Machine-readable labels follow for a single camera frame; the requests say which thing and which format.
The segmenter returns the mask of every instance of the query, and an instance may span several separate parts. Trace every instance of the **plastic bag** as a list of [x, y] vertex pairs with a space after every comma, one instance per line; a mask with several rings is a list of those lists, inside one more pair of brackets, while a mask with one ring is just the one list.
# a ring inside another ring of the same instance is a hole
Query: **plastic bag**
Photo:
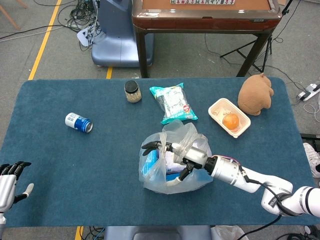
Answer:
[[[175, 162], [182, 163], [184, 154], [194, 144], [197, 148], [205, 151], [208, 156], [211, 156], [211, 150], [208, 144], [208, 139], [199, 134], [196, 127], [192, 123], [184, 125], [180, 120], [174, 120], [172, 123], [164, 126], [162, 132], [152, 134], [147, 137], [141, 146], [152, 141], [161, 141], [161, 145], [165, 146], [166, 142], [180, 143], [183, 147], [180, 151], [180, 156], [175, 155]], [[157, 193], [176, 194], [188, 191], [193, 191], [201, 188], [207, 183], [212, 182], [213, 178], [204, 169], [193, 169], [183, 181], [168, 180], [167, 181], [167, 166], [166, 166], [166, 148], [160, 147], [158, 159], [153, 163], [152, 167], [146, 172], [144, 168], [150, 163], [148, 156], [143, 156], [145, 149], [140, 149], [139, 153], [139, 180], [143, 183], [143, 187]]]
[[[216, 225], [211, 228], [211, 233], [215, 240], [237, 240], [244, 234], [244, 231], [237, 225]], [[247, 236], [244, 236], [242, 239], [249, 240]]]
[[183, 82], [171, 87], [152, 86], [150, 91], [164, 111], [162, 124], [171, 123], [175, 119], [181, 121], [198, 119], [187, 102]]

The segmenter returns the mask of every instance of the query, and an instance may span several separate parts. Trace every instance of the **wooden chair leg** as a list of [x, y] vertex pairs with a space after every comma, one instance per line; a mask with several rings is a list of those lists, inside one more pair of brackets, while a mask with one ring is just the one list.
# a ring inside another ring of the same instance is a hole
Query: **wooden chair leg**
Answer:
[[24, 7], [25, 9], [28, 8], [28, 6], [21, 0], [16, 0], [22, 7]]
[[20, 27], [16, 22], [11, 18], [7, 11], [0, 5], [0, 11], [5, 15], [5, 17], [10, 21], [10, 23], [15, 27], [15, 29], [20, 30]]

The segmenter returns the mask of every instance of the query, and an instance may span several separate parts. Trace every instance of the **food container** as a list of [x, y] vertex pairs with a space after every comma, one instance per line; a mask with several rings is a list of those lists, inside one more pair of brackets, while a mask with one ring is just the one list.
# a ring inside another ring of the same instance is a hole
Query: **food container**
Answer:
[[141, 96], [139, 85], [134, 80], [130, 80], [125, 83], [124, 92], [125, 92], [126, 99], [130, 103], [136, 103], [141, 100], [142, 96]]
[[[239, 137], [251, 124], [250, 119], [236, 105], [226, 98], [220, 98], [208, 109], [208, 113], [224, 130], [234, 138]], [[239, 118], [239, 126], [230, 130], [223, 124], [223, 119], [227, 114], [236, 114]]]

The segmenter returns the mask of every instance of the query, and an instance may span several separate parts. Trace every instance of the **robotic arm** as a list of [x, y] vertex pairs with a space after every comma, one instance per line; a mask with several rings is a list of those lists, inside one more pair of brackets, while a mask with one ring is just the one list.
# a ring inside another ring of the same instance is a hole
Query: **robotic arm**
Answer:
[[15, 196], [17, 181], [24, 168], [30, 165], [30, 162], [24, 161], [18, 161], [13, 165], [0, 165], [0, 240], [7, 222], [4, 214], [13, 204], [29, 197], [34, 188], [34, 184], [30, 183], [22, 194]]
[[[142, 149], [146, 149], [143, 155], [146, 156], [160, 147], [162, 147], [160, 141], [149, 142], [142, 146]], [[173, 153], [178, 153], [180, 150], [178, 143], [167, 142], [165, 147], [167, 151]], [[213, 178], [249, 193], [256, 192], [260, 186], [265, 187], [261, 205], [272, 214], [284, 216], [310, 214], [320, 217], [320, 188], [303, 186], [293, 194], [293, 185], [287, 180], [242, 167], [231, 157], [220, 155], [208, 157], [206, 152], [193, 146], [180, 164], [185, 164], [186, 168], [179, 177], [168, 182], [169, 186], [179, 184], [193, 169], [205, 169]]]

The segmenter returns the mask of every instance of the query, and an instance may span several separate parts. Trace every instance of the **blue tablecloth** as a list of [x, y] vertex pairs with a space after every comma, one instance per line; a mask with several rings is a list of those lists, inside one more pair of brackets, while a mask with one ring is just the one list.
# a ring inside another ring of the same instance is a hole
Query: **blue tablecloth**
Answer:
[[[164, 112], [149, 91], [184, 82], [198, 116], [192, 123], [215, 154], [233, 156], [243, 166], [293, 183], [314, 186], [286, 87], [271, 78], [272, 106], [250, 116], [238, 138], [208, 115], [220, 98], [237, 104], [245, 78], [138, 79], [142, 100], [127, 102], [127, 79], [33, 80], [20, 89], [0, 151], [0, 163], [32, 162], [20, 177], [17, 194], [34, 183], [30, 198], [5, 215], [7, 225], [140, 226], [260, 225], [276, 216], [261, 207], [264, 189], [254, 194], [214, 180], [196, 191], [165, 195], [139, 182], [139, 150], [160, 132]], [[93, 121], [89, 133], [65, 125], [74, 112]], [[283, 217], [279, 224], [314, 224], [315, 217]]]

